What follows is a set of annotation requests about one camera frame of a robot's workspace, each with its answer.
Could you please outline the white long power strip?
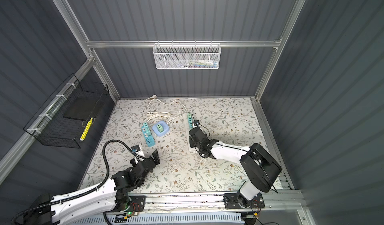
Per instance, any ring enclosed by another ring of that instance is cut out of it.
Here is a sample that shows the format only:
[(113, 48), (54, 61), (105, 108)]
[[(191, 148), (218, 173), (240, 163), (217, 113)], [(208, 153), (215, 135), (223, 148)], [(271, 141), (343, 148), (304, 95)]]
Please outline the white long power strip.
[(190, 127), (189, 127), (189, 122), (188, 122), (187, 114), (188, 114), (188, 113), (184, 113), (184, 114), (183, 114), (184, 128), (185, 128), (185, 131), (186, 131), (186, 137), (187, 137), (187, 148), (188, 148), (188, 150), (189, 150), (191, 153), (195, 153), (195, 154), (196, 154), (196, 153), (197, 153), (196, 148), (195, 148), (195, 147), (191, 147), (191, 143), (190, 143), (190, 134), (189, 134), (189, 132), (190, 132), (192, 129), (190, 129)]

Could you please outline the teal power strip with USB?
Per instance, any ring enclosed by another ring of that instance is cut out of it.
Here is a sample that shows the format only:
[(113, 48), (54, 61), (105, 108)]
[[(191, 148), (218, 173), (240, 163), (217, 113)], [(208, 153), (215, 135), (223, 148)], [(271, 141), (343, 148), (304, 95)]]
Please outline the teal power strip with USB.
[(155, 140), (154, 140), (154, 137), (152, 135), (152, 132), (148, 126), (148, 124), (145, 122), (143, 123), (143, 126), (141, 127), (141, 130), (142, 130), (142, 133), (144, 135), (144, 138), (145, 138), (145, 141), (146, 141), (146, 144), (148, 147), (153, 147), (155, 146)]

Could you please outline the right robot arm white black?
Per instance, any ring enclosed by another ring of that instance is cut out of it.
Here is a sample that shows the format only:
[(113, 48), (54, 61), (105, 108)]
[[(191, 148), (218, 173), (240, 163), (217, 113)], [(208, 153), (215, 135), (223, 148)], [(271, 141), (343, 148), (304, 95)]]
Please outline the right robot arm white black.
[(210, 139), (200, 127), (189, 131), (190, 146), (195, 148), (202, 158), (225, 160), (241, 165), (248, 179), (236, 193), (235, 199), (225, 195), (228, 202), (236, 202), (243, 208), (251, 206), (254, 198), (261, 192), (267, 193), (274, 188), (274, 182), (282, 171), (281, 165), (260, 144), (249, 147), (229, 145), (216, 139)]

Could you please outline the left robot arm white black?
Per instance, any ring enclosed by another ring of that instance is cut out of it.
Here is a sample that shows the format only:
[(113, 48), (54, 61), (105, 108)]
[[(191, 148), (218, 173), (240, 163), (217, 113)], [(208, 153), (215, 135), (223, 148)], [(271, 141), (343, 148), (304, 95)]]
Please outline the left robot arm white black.
[[(120, 143), (134, 157), (133, 166), (114, 175), (110, 174), (106, 148), (111, 143)], [(46, 193), (39, 196), (26, 210), (16, 214), (11, 224), (24, 225), (66, 225), (76, 220), (102, 213), (107, 221), (107, 213), (119, 212), (132, 216), (140, 211), (140, 204), (134, 202), (130, 192), (144, 184), (146, 176), (160, 164), (157, 150), (149, 157), (137, 154), (126, 143), (110, 140), (102, 148), (106, 166), (106, 176), (99, 184), (64, 195), (51, 196)]]

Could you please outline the blue square socket cube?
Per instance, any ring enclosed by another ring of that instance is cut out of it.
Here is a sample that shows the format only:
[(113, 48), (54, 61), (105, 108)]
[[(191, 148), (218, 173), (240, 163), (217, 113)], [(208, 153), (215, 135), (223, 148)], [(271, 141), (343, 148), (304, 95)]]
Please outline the blue square socket cube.
[(152, 126), (152, 130), (158, 137), (163, 137), (169, 132), (170, 128), (165, 121), (159, 121)]

